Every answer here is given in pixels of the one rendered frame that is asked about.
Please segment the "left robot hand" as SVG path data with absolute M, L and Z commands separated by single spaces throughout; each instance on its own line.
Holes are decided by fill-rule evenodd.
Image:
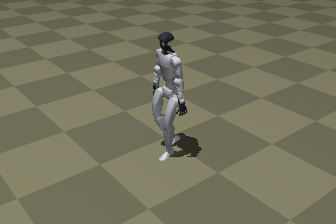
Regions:
M 179 104 L 179 109 L 178 109 L 178 111 L 177 111 L 176 114 L 178 114 L 179 111 L 180 111 L 179 116 L 181 116 L 181 115 L 187 113 L 187 108 L 186 108 L 186 106 L 185 106 L 185 103 L 180 104 L 180 101 L 178 100 L 178 104 Z M 184 113 L 183 113 L 183 112 L 184 112 Z M 182 114 L 181 114 L 181 113 L 182 113 Z

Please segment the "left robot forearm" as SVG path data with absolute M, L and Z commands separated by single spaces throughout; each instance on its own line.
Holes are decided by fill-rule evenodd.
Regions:
M 184 82 L 183 80 L 179 80 L 179 86 L 176 87 L 177 89 L 177 98 L 180 101 L 180 104 L 185 103 L 184 101 L 184 95 L 183 95 L 183 90 L 184 90 Z

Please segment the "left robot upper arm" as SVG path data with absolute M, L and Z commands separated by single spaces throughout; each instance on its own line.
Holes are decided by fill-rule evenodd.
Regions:
M 179 80 L 183 80 L 183 73 L 182 73 L 182 61 L 177 56 L 171 58 L 171 64 L 174 67 L 175 74 L 177 78 L 174 80 L 174 84 L 179 86 Z

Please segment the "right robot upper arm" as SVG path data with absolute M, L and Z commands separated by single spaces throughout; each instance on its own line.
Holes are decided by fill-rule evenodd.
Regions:
M 159 56 L 158 56 L 160 50 L 161 50 L 161 48 L 159 48 L 159 49 L 157 49 L 157 50 L 155 51 L 157 65 L 154 67 L 154 70 L 155 70 L 157 73 L 161 73 L 160 64 L 159 64 Z

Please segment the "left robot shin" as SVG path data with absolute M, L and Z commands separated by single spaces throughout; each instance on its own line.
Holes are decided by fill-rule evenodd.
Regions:
M 171 152 L 172 149 L 172 142 L 174 139 L 174 130 L 175 128 L 172 126 L 170 131 L 167 134 L 167 131 L 164 130 L 164 143 L 165 143 L 165 147 L 166 147 L 166 152 L 168 151 Z

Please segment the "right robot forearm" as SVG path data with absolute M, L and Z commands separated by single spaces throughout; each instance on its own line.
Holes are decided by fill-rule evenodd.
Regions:
M 161 76 L 161 73 L 157 73 L 156 71 L 154 71 L 153 85 L 155 84 L 156 88 L 159 87 L 160 76 Z

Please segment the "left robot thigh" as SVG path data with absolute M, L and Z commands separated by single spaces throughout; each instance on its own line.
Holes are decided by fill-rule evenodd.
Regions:
M 164 130 L 168 132 L 173 126 L 173 121 L 176 116 L 176 107 L 179 107 L 177 94 L 173 93 L 172 97 L 169 99 L 164 115 Z

